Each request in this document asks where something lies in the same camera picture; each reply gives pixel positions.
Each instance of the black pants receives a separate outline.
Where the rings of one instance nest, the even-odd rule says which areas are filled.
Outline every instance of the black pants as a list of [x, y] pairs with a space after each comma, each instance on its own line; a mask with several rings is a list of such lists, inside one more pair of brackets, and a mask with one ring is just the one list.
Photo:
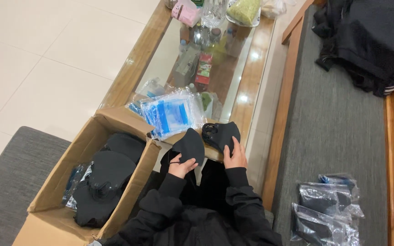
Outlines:
[[[169, 163], [179, 153], [169, 150], [161, 159], [160, 173], [168, 173]], [[222, 163], [208, 159], [201, 171], [200, 186], [197, 186], [194, 170], [185, 175], [187, 184], [180, 194], [184, 205], [193, 205], [217, 211], [229, 221], [233, 219], [232, 206], [226, 203], [226, 188], [230, 186]]]

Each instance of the hand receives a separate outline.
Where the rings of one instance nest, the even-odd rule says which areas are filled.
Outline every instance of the hand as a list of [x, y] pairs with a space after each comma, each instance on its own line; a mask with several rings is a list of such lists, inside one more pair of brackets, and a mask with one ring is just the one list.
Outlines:
[[178, 154], [174, 159], [170, 161], [170, 167], [168, 169], [168, 173], [183, 179], [189, 171], [193, 170], [198, 163], [195, 163], [196, 160], [194, 158], [187, 160], [185, 163], [172, 163], [179, 162], [179, 158], [182, 157], [182, 154]]
[[227, 145], [225, 145], [224, 149], [224, 163], [225, 168], [234, 168], [234, 167], [245, 167], [247, 168], [247, 159], [246, 159], [246, 149], [244, 146], [240, 145], [238, 140], [235, 137], [233, 139], [233, 152], [232, 158], [230, 158], [230, 150]]

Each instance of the plate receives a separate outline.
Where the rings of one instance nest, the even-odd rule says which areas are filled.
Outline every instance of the plate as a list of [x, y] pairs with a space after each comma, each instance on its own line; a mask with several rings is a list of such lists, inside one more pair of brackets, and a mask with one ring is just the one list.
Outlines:
[[[236, 3], [237, 0], [229, 0], [228, 3], [228, 9], [234, 4]], [[255, 18], [252, 21], [252, 25], [245, 25], [244, 23], [235, 20], [234, 18], [230, 17], [228, 14], [226, 14], [226, 19], [232, 23], [237, 24], [238, 26], [245, 26], [245, 27], [257, 27], [259, 25], [259, 20], [260, 20], [260, 16], [261, 16], [261, 7], [258, 10], [258, 13], [256, 13]]]

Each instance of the black hoodie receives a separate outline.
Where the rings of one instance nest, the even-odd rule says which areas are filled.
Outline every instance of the black hoodie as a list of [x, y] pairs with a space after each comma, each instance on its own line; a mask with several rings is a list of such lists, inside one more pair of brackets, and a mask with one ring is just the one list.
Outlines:
[[226, 202], [233, 207], [234, 222], [214, 210], [182, 205], [179, 195], [187, 181], [168, 173], [159, 190], [141, 200], [138, 215], [104, 246], [282, 246], [246, 169], [226, 169], [226, 174]]

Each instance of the green item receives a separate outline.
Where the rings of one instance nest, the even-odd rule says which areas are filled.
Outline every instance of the green item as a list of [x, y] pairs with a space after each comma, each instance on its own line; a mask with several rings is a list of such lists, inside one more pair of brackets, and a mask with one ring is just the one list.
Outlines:
[[197, 7], [203, 7], [203, 2], [205, 0], [191, 0]]
[[238, 0], [227, 9], [227, 14], [237, 21], [251, 26], [260, 5], [260, 0]]
[[208, 95], [208, 93], [202, 93], [201, 94], [201, 101], [203, 103], [203, 111], [206, 111], [207, 106], [212, 102], [212, 99]]

